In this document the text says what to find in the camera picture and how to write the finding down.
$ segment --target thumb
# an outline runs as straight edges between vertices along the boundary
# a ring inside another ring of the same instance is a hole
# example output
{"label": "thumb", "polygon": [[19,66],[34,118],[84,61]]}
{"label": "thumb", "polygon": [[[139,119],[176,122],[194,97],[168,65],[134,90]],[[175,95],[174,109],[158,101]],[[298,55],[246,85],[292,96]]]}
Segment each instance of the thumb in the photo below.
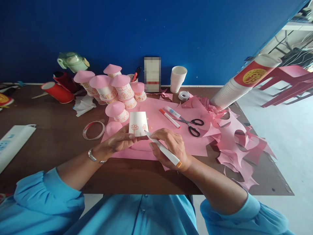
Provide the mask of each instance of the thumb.
{"label": "thumb", "polygon": [[119,141],[124,141],[124,140],[133,140],[135,138],[134,134],[131,133],[119,133],[118,135],[115,136],[114,140],[119,142]]}

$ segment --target shirt sleeve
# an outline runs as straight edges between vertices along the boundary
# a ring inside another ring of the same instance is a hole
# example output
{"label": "shirt sleeve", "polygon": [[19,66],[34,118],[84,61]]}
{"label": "shirt sleeve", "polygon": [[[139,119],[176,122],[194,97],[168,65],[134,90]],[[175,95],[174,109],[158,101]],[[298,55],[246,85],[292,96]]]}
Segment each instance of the shirt sleeve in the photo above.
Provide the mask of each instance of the shirt sleeve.
{"label": "shirt sleeve", "polygon": [[208,233],[214,234],[284,234],[292,235],[287,218],[260,203],[248,193],[243,207],[232,215],[221,215],[213,210],[207,200],[200,206]]}
{"label": "shirt sleeve", "polygon": [[63,234],[84,210],[80,191],[67,186],[56,168],[17,183],[13,196],[0,205],[1,234]]}

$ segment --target scissors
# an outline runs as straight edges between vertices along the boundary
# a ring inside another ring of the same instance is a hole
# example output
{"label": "scissors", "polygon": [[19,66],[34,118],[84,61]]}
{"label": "scissors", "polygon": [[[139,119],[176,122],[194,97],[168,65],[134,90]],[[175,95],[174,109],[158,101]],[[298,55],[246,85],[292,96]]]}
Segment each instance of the scissors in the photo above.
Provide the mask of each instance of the scissors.
{"label": "scissors", "polygon": [[196,128],[194,128],[191,125],[189,125],[189,123],[192,123],[192,124],[197,125],[197,126],[203,126],[204,125],[204,121],[202,121],[201,119],[193,119],[191,121],[186,121],[185,119],[182,118],[182,116],[180,116],[180,119],[175,119],[174,118],[174,120],[176,120],[176,121],[180,121],[180,122],[186,123],[188,125],[189,133],[192,136],[194,136],[194,137],[199,137],[200,136],[200,132],[197,131]]}

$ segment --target black scissor handle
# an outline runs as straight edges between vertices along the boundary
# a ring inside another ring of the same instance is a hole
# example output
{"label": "black scissor handle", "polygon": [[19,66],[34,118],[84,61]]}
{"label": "black scissor handle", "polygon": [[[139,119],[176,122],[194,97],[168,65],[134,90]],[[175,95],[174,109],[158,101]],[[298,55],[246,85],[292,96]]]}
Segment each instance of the black scissor handle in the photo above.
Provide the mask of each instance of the black scissor handle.
{"label": "black scissor handle", "polygon": [[188,131],[189,131],[189,133],[190,133],[192,136],[194,136],[194,137],[199,137],[199,136],[200,136],[200,132],[197,131],[197,129],[196,129],[196,128],[193,128],[192,126],[189,126],[189,127],[188,127]]}
{"label": "black scissor handle", "polygon": [[202,121],[201,119],[193,119],[191,122],[197,126],[203,126],[204,125],[204,121]]}

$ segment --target white marker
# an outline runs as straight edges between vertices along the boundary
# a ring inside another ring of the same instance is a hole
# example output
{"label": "white marker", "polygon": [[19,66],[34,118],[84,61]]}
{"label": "white marker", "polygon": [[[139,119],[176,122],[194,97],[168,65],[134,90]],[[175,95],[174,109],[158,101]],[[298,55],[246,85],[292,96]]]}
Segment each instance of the white marker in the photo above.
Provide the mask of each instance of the white marker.
{"label": "white marker", "polygon": [[178,168],[182,165],[181,161],[171,152],[169,151],[160,141],[156,139],[151,139],[151,133],[145,131],[148,138],[159,147],[162,153]]}
{"label": "white marker", "polygon": [[173,123],[178,129],[180,128],[180,125],[175,122],[175,120],[173,118],[171,118],[163,109],[159,109],[159,111],[165,116],[167,117],[168,120],[171,121],[171,123]]}
{"label": "white marker", "polygon": [[165,109],[167,110],[167,111],[169,111],[174,117],[176,117],[176,118],[179,118],[180,117],[180,114],[179,113],[177,113],[177,112],[175,112],[172,108],[170,108],[169,106],[165,106]]}

